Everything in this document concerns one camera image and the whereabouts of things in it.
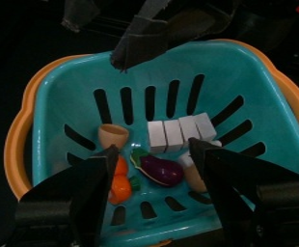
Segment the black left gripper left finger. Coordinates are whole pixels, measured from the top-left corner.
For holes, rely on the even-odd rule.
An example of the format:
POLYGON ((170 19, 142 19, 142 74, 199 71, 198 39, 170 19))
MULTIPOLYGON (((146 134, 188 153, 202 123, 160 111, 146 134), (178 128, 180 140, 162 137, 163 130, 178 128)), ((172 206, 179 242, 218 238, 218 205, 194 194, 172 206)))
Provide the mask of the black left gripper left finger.
POLYGON ((99 247, 118 159, 110 147, 23 195, 5 247, 99 247))

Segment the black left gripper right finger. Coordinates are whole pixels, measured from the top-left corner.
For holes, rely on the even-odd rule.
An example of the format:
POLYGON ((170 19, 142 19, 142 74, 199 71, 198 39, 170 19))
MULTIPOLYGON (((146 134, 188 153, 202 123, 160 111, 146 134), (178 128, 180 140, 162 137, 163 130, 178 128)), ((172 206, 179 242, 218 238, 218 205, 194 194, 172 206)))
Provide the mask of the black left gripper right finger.
POLYGON ((195 161, 230 247, 299 247, 299 174, 195 138, 195 161))

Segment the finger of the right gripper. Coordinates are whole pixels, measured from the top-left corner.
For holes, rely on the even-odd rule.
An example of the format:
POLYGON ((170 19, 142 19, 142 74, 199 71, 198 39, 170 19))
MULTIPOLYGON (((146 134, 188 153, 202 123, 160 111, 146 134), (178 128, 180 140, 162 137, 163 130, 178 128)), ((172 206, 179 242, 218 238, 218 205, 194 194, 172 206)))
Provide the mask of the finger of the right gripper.
POLYGON ((99 13, 100 9, 94 3, 94 0, 64 0, 64 12, 60 24, 73 33, 79 33, 99 13))
POLYGON ((111 65, 120 71, 152 60, 168 50, 168 23, 136 15, 111 53, 111 65))

